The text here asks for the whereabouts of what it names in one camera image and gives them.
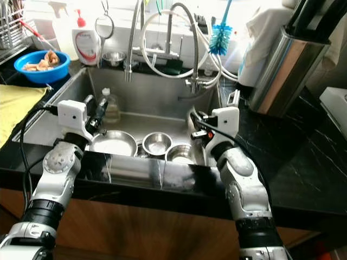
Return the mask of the white soap bottle red pump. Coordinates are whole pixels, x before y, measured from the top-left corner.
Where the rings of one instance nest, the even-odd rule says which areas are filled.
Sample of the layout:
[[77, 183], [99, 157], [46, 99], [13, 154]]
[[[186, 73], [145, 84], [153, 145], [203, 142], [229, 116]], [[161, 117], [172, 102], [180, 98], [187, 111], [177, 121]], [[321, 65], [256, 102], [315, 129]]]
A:
[[80, 8], [75, 10], [76, 24], [72, 27], [72, 41], [80, 62], [95, 66], [99, 58], [99, 37], [92, 21], [82, 16]]

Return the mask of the white spray bottle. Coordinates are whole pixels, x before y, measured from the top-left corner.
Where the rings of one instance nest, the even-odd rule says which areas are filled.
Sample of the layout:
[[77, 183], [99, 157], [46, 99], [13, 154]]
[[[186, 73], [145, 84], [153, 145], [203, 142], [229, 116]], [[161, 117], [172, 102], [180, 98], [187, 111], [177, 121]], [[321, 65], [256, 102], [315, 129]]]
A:
[[67, 3], [63, 0], [49, 0], [48, 5], [54, 11], [52, 27], [54, 28], [55, 38], [59, 43], [62, 52], [68, 54], [72, 61], [77, 61], [79, 56], [74, 48], [72, 36], [72, 20]]

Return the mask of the brown wooden cabinet front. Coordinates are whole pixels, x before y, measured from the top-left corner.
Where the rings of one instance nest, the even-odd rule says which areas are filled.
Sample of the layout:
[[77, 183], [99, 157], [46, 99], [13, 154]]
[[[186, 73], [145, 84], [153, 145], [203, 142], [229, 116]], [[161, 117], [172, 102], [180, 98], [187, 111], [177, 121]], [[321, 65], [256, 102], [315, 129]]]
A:
[[94, 201], [76, 189], [55, 260], [239, 260], [233, 221]]

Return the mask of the tiny steel cup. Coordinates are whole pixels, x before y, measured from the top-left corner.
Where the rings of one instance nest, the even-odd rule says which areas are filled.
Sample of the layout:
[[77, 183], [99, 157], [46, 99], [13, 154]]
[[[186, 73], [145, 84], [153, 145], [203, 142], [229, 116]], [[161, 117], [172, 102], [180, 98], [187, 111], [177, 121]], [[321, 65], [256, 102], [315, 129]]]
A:
[[109, 67], [121, 67], [126, 55], [122, 52], [109, 51], [102, 54], [102, 61]]

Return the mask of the blue plastic bowl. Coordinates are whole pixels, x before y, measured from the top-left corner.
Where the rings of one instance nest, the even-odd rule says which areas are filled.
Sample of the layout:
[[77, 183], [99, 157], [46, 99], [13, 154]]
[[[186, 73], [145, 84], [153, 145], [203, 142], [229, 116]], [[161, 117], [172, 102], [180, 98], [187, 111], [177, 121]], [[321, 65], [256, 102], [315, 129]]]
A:
[[54, 69], [47, 71], [27, 71], [24, 69], [24, 66], [28, 63], [35, 64], [40, 62], [47, 52], [49, 51], [37, 50], [30, 54], [22, 55], [22, 57], [15, 60], [13, 66], [20, 74], [27, 77], [30, 82], [37, 84], [53, 83], [67, 77], [71, 60], [68, 54], [61, 51], [55, 52], [57, 57], [59, 57], [59, 64]]

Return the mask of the white bag with blue label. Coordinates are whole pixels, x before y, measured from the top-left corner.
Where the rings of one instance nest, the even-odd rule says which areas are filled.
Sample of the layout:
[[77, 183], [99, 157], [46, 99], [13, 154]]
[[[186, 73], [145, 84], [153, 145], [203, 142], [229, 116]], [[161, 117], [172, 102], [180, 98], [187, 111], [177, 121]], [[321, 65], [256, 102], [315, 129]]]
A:
[[255, 86], [271, 54], [271, 47], [280, 35], [280, 28], [287, 24], [292, 13], [293, 9], [282, 3], [266, 4], [258, 7], [246, 22], [250, 42], [241, 62], [238, 84]]

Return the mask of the hanging round steel strainer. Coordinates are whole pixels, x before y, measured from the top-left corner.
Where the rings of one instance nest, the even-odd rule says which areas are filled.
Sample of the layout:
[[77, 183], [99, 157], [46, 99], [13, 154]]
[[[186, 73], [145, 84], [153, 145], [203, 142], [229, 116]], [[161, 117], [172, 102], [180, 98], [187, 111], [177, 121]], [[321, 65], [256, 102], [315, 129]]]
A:
[[115, 23], [110, 14], [109, 0], [100, 0], [102, 14], [95, 18], [94, 29], [99, 37], [99, 52], [97, 56], [97, 68], [101, 68], [102, 57], [104, 56], [104, 45], [108, 38], [114, 34]]

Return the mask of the blue bottle brush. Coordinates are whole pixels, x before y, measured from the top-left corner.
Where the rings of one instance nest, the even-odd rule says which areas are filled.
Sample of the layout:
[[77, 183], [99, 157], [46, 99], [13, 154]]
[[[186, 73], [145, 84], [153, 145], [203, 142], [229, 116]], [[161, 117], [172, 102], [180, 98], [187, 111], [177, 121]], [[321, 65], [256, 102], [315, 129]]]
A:
[[226, 55], [233, 28], [227, 24], [228, 13], [233, 0], [227, 0], [227, 5], [221, 23], [213, 26], [208, 53], [211, 55]]

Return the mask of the yellow cloth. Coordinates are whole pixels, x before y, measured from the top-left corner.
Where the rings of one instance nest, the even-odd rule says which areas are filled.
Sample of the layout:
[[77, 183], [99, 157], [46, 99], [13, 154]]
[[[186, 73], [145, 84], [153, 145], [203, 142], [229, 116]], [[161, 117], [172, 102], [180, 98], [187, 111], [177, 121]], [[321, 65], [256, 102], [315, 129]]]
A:
[[0, 147], [7, 143], [12, 130], [47, 92], [48, 87], [34, 88], [0, 85]]

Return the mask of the steel spring faucet spout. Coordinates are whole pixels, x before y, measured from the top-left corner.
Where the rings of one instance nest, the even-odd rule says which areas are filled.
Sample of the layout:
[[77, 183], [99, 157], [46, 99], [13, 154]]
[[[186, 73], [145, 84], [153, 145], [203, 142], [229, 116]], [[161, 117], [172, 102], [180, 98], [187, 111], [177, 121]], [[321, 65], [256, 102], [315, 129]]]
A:
[[132, 12], [131, 27], [129, 32], [128, 49], [126, 52], [126, 58], [124, 62], [124, 81], [131, 82], [132, 79], [132, 62], [133, 62], [133, 49], [136, 47], [134, 45], [134, 40], [136, 39], [136, 29], [137, 22], [140, 21], [140, 27], [144, 25], [144, 7], [145, 0], [137, 0], [134, 5], [134, 11]]

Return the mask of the clear plastic bottle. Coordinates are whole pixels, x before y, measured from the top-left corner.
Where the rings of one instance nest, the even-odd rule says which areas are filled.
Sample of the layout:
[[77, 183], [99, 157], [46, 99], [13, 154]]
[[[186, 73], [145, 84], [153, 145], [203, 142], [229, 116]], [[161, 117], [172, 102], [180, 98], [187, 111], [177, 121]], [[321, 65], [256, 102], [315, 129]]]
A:
[[117, 124], [121, 120], [120, 109], [117, 104], [117, 97], [111, 93], [111, 89], [103, 88], [102, 97], [107, 100], [107, 107], [102, 121], [104, 124]]

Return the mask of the white appliance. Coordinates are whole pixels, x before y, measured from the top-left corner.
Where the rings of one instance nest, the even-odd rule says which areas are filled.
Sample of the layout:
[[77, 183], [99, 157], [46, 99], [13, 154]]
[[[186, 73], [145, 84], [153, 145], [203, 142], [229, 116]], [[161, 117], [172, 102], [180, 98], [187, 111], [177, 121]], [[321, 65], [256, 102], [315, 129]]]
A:
[[347, 89], [327, 87], [320, 95], [320, 102], [347, 139]]

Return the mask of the small white plastic clip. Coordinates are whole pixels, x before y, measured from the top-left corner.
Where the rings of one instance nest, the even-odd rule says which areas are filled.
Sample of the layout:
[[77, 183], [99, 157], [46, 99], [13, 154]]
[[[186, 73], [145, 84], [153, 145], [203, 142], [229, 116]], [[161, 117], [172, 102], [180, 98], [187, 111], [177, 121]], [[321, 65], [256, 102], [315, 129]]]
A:
[[235, 91], [228, 94], [226, 107], [238, 107], [240, 104], [241, 93], [240, 90], [236, 89]]

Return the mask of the chrome faucet post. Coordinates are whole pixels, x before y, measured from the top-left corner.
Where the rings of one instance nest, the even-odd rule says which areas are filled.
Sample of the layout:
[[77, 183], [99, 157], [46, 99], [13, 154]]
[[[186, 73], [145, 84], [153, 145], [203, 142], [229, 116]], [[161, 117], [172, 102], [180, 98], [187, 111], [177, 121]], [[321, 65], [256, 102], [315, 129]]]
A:
[[[142, 30], [146, 31], [146, 26], [151, 22], [151, 20], [154, 19], [154, 17], [157, 15], [151, 15], [149, 19], [147, 19], [144, 22], [144, 25], [142, 25]], [[171, 13], [168, 15], [167, 19], [167, 25], [166, 25], [166, 42], [165, 42], [165, 48], [161, 54], [158, 54], [158, 57], [162, 57], [163, 59], [168, 59], [168, 60], [180, 60], [180, 54], [177, 54], [176, 52], [172, 51], [172, 20], [173, 16]]]

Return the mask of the chrome tap fitting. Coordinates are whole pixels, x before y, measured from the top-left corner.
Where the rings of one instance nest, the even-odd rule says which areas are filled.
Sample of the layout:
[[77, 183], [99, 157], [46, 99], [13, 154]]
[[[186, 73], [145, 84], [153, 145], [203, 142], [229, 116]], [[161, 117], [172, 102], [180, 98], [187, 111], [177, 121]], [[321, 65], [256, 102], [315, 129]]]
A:
[[205, 96], [208, 91], [218, 85], [219, 79], [216, 77], [198, 77], [198, 79], [184, 80], [186, 86], [191, 89], [191, 94], [184, 94], [177, 97], [179, 101], [196, 101]]

